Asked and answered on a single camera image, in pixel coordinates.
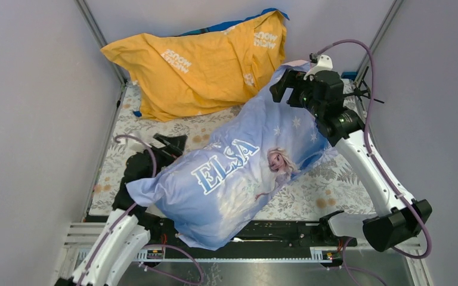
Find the blue Elsa pillowcase pink inside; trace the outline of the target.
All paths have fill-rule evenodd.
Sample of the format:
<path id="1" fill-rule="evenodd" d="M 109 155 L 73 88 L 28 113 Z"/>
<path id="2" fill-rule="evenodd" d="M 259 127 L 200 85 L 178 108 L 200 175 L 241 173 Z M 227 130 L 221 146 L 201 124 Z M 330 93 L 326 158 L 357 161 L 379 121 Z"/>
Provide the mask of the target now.
<path id="1" fill-rule="evenodd" d="M 265 86 L 206 146 L 126 188 L 172 220 L 189 247 L 217 250 L 278 191 L 336 155 L 308 110 L 274 102 Z"/>

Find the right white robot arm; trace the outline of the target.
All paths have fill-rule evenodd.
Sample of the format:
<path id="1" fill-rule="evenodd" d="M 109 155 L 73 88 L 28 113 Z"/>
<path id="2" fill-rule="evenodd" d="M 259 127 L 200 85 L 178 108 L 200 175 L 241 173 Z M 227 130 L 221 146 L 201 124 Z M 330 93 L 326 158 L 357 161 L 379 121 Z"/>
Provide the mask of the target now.
<path id="1" fill-rule="evenodd" d="M 336 211 L 320 219 L 319 240 L 334 245 L 341 238 L 366 240 L 374 250 L 390 248 L 405 254 L 397 246 L 423 233 L 423 254 L 408 254 L 424 259 L 432 251 L 431 236 L 425 226 L 432 213 L 427 200 L 416 200 L 379 155 L 361 117 L 344 106 L 344 83 L 335 71 L 308 74 L 287 68 L 270 86 L 274 102 L 281 102 L 286 89 L 292 90 L 287 104 L 304 108 L 315 118 L 320 133 L 354 169 L 368 192 L 374 214 L 348 214 Z"/>

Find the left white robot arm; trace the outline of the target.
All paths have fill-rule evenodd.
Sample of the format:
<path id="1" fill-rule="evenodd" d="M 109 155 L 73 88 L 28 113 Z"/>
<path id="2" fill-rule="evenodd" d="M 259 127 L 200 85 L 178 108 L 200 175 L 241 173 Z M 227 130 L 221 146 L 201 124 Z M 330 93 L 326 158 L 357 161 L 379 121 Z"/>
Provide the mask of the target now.
<path id="1" fill-rule="evenodd" d="M 117 135 L 114 138 L 115 142 L 124 139 L 136 142 L 143 150 L 126 160 L 112 211 L 88 255 L 71 275 L 59 277 L 56 285 L 117 285 L 137 253 L 146 244 L 153 245 L 161 238 L 160 217 L 147 212 L 146 207 L 139 206 L 129 195 L 126 185 L 155 177 L 161 168 L 181 157 L 187 136 L 153 135 L 153 139 L 162 143 L 162 147 L 147 144 L 134 134 Z"/>

